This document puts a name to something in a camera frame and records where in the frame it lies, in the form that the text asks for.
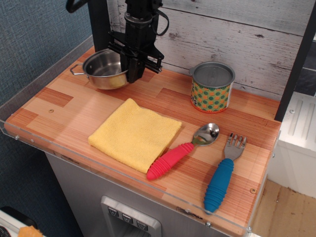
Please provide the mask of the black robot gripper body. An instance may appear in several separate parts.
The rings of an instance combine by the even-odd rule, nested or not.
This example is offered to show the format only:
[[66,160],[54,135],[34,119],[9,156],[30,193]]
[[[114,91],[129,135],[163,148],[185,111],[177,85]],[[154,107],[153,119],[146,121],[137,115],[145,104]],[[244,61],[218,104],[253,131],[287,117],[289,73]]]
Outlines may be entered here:
[[132,22],[126,20],[125,32],[110,31],[113,42],[109,48],[118,54],[126,54],[130,58],[138,58],[145,61],[145,68],[155,73],[162,69],[161,61],[164,55],[155,47],[158,29],[158,19],[153,18],[148,23]]

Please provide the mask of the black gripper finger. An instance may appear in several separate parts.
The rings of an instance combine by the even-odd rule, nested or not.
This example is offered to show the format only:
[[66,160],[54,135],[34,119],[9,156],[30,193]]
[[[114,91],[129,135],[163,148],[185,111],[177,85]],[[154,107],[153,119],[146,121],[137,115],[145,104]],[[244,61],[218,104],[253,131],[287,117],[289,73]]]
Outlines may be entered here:
[[130,57],[126,54],[120,54],[120,66],[122,72],[128,72]]
[[138,58],[129,58],[127,81],[129,83],[136,82],[139,78],[142,77],[144,70],[145,70],[144,60],[141,60]]

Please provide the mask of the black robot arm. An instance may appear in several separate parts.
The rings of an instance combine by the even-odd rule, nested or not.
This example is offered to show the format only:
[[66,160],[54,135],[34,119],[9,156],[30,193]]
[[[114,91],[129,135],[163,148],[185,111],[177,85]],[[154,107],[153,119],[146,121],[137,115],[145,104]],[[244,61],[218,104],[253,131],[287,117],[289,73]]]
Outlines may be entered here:
[[160,73],[164,55],[155,47],[157,36],[162,36],[168,30],[166,27],[158,33],[159,17],[168,17],[158,8],[160,0],[127,0],[125,32],[110,31],[109,49],[120,55],[120,65],[127,72],[127,81],[134,83],[143,76],[146,68]]

